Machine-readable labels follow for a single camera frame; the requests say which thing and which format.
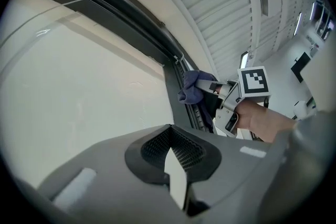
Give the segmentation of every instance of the gray device body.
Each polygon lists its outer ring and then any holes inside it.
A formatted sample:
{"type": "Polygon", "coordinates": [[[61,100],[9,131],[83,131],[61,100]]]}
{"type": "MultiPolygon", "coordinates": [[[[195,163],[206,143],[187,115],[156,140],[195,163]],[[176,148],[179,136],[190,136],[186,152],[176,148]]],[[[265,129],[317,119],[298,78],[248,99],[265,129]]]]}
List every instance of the gray device body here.
{"type": "Polygon", "coordinates": [[[284,217],[323,178],[335,150],[335,113],[318,113],[272,144],[164,125],[97,143],[27,198],[64,223],[257,223],[284,217]],[[187,175],[184,211],[162,160],[172,148],[187,175]],[[83,168],[97,175],[66,212],[55,197],[83,168]]]}

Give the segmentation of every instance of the white ceiling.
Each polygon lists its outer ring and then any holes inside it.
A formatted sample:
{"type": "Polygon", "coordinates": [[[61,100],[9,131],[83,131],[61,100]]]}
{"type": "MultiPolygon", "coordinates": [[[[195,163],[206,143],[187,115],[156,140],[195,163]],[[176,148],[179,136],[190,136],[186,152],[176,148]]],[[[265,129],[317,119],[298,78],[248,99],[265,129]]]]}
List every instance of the white ceiling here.
{"type": "Polygon", "coordinates": [[[262,62],[287,43],[299,12],[301,25],[306,24],[315,0],[281,0],[280,11],[271,17],[261,15],[255,0],[181,1],[202,33],[203,49],[219,79],[225,80],[235,76],[243,52],[253,50],[262,62]]]}

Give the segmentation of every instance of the ceiling light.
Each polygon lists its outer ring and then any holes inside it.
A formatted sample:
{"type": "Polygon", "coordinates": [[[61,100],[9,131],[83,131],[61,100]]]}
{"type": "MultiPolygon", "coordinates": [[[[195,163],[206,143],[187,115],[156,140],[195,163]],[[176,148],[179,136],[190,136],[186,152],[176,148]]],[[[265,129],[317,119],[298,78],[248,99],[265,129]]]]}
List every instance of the ceiling light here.
{"type": "Polygon", "coordinates": [[[300,20],[301,20],[301,13],[298,16],[298,21],[296,22],[296,27],[295,27],[295,31],[294,31],[294,35],[293,36],[295,36],[296,32],[298,31],[300,20]]]}
{"type": "Polygon", "coordinates": [[[315,2],[313,2],[313,7],[311,8],[311,14],[310,14],[310,18],[309,18],[309,20],[311,20],[312,17],[313,17],[314,7],[315,7],[315,2]]]}
{"type": "Polygon", "coordinates": [[[245,68],[247,64],[248,52],[244,52],[240,57],[240,68],[245,68]]]}

